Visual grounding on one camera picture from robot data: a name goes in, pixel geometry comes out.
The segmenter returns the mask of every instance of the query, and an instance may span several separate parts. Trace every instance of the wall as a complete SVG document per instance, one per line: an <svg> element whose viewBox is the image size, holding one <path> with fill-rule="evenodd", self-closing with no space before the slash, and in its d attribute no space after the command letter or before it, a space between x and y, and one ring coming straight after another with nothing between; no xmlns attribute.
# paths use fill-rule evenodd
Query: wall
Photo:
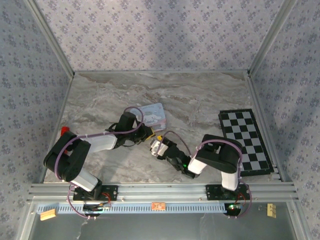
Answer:
<svg viewBox="0 0 320 240"><path fill-rule="evenodd" d="M37 0L74 71L248 69L283 0Z"/></svg>
<svg viewBox="0 0 320 240"><path fill-rule="evenodd" d="M298 0L254 76L283 168L320 239L320 2Z"/></svg>
<svg viewBox="0 0 320 240"><path fill-rule="evenodd" d="M0 239L10 240L69 80L23 1L2 0L0 8Z"/></svg>

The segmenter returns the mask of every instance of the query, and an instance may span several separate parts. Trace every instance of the red object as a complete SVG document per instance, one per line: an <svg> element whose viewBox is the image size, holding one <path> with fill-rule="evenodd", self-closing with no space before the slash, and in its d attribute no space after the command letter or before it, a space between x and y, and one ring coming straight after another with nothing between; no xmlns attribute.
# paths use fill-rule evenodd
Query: red object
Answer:
<svg viewBox="0 0 320 240"><path fill-rule="evenodd" d="M70 131L70 128L69 128L69 127L63 126L63 127L61 128L61 135L60 135L60 136L62 136L63 134L65 134L65 132L69 132L69 131Z"/></svg>

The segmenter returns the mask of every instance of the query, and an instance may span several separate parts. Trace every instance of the chessboard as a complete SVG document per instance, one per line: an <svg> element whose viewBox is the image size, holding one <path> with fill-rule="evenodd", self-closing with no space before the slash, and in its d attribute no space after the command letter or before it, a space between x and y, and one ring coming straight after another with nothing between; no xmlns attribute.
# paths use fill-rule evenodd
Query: chessboard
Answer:
<svg viewBox="0 0 320 240"><path fill-rule="evenodd" d="M219 120L224 137L242 144L241 176L274 172L252 109L220 111Z"/></svg>

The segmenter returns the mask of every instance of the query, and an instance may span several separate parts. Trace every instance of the orange label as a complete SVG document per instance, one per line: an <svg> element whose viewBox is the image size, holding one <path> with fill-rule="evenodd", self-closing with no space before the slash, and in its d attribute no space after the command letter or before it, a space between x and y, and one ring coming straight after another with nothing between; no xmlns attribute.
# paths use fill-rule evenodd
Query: orange label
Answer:
<svg viewBox="0 0 320 240"><path fill-rule="evenodd" d="M165 202L153 202L151 204L151 210L165 211L166 203Z"/></svg>

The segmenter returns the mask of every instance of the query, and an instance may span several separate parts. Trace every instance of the gray marble tabletop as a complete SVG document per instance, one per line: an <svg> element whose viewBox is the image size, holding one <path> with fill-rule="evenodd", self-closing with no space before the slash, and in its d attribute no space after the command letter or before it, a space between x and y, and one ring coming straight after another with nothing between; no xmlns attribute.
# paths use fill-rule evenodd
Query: gray marble tabletop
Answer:
<svg viewBox="0 0 320 240"><path fill-rule="evenodd" d="M246 82L223 73L88 73L76 74L63 113L61 126L76 134L103 132L118 122L128 106L162 103L167 129L178 133L191 152L204 134L223 136L220 110L252 108ZM185 151L175 135L167 136ZM218 183L221 174L207 166L190 179L168 162L150 153L150 140L133 147L104 150L87 156L84 168L104 183ZM270 176L245 177L268 181ZM57 182L47 171L45 182Z"/></svg>

